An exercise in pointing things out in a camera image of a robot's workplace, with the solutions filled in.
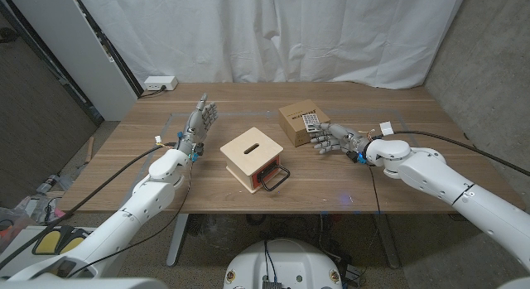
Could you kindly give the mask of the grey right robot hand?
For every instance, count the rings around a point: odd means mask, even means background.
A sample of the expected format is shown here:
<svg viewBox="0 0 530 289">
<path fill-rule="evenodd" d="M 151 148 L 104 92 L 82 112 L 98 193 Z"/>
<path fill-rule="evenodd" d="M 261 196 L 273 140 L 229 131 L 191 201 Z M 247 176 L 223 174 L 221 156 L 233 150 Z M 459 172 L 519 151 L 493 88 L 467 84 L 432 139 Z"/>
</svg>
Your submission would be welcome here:
<svg viewBox="0 0 530 289">
<path fill-rule="evenodd" d="M 361 153 L 370 144 L 369 139 L 359 132 L 336 123 L 320 123 L 317 129 L 310 136 L 320 154 L 336 150 Z"/>
</svg>

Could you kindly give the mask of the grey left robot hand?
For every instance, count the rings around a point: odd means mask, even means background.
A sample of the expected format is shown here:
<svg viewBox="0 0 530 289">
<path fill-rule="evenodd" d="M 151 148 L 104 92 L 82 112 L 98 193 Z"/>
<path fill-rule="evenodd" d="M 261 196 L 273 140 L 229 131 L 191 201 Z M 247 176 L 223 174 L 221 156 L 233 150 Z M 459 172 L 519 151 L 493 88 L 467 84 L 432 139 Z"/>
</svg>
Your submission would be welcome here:
<svg viewBox="0 0 530 289">
<path fill-rule="evenodd" d="M 195 110 L 190 114 L 182 136 L 177 143 L 176 149 L 186 155 L 196 153 L 202 156 L 204 153 L 204 141 L 210 127 L 218 117 L 215 102 L 207 104 L 208 94 L 203 93 Z"/>
</svg>

